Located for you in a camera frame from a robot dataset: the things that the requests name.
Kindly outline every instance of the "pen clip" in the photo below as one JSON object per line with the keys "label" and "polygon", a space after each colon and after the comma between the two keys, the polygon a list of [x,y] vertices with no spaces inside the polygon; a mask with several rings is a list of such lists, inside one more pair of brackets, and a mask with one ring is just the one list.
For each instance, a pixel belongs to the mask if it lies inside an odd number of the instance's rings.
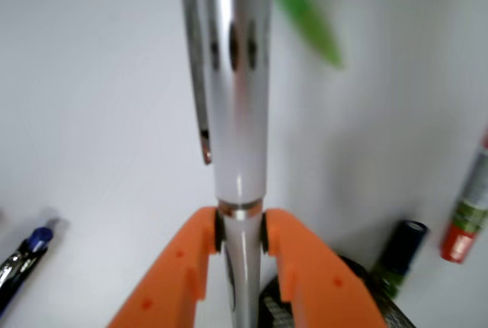
{"label": "pen clip", "polygon": [[197,0],[183,0],[185,28],[190,56],[193,95],[197,112],[198,132],[205,164],[212,162],[210,134],[208,131],[207,107],[205,105],[204,63],[201,31],[198,21]]}

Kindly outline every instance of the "blue pen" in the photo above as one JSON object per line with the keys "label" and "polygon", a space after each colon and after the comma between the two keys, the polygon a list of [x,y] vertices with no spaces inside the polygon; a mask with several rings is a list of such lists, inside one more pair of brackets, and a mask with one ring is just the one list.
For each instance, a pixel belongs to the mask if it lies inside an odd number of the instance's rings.
{"label": "blue pen", "polygon": [[48,227],[38,227],[17,250],[0,265],[0,316],[20,286],[47,252],[53,238]]}

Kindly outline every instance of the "orange clamp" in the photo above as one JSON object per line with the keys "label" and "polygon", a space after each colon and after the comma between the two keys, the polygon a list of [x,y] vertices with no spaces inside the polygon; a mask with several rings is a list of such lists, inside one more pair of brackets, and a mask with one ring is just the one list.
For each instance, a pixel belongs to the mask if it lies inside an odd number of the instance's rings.
{"label": "orange clamp", "polygon": [[363,282],[292,214],[266,211],[268,253],[276,256],[282,301],[296,327],[385,328]]}
{"label": "orange clamp", "polygon": [[215,207],[195,212],[162,251],[109,328],[190,328],[205,298],[215,249]]}

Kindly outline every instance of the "white background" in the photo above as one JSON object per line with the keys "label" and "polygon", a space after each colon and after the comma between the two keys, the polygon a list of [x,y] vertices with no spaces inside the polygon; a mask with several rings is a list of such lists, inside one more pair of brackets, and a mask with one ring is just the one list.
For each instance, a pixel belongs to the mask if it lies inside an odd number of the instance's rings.
{"label": "white background", "polygon": [[[267,207],[367,268],[398,219],[427,223],[399,306],[418,327],[486,326],[488,233],[463,265],[438,253],[488,119],[486,0],[317,1],[346,68],[274,5]],[[104,326],[215,202],[181,0],[0,0],[0,90],[0,257],[62,219],[4,326]],[[220,257],[195,326],[230,326]]]}

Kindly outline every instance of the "chrome metal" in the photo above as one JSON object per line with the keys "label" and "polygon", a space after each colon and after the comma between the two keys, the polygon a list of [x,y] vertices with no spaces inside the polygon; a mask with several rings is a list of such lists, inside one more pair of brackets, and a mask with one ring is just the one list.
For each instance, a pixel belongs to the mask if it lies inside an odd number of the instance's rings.
{"label": "chrome metal", "polygon": [[185,27],[188,40],[188,55],[190,56],[191,79],[193,82],[193,96],[197,112],[197,125],[205,164],[212,162],[207,120],[207,106],[205,105],[204,63],[201,46],[200,21],[198,19],[197,0],[183,0],[185,10]]}
{"label": "chrome metal", "polygon": [[262,200],[249,202],[248,204],[230,204],[220,201],[219,212],[236,220],[249,219],[262,212]]}
{"label": "chrome metal", "polygon": [[271,0],[184,4],[198,123],[201,135],[207,135],[203,139],[210,141],[223,219],[233,326],[255,328],[261,200],[266,193]]}
{"label": "chrome metal", "polygon": [[258,326],[259,272],[261,265],[261,205],[246,219],[222,216],[229,301],[235,328]]}
{"label": "chrome metal", "polygon": [[24,259],[19,252],[15,252],[0,265],[0,287],[12,276],[24,263]]}

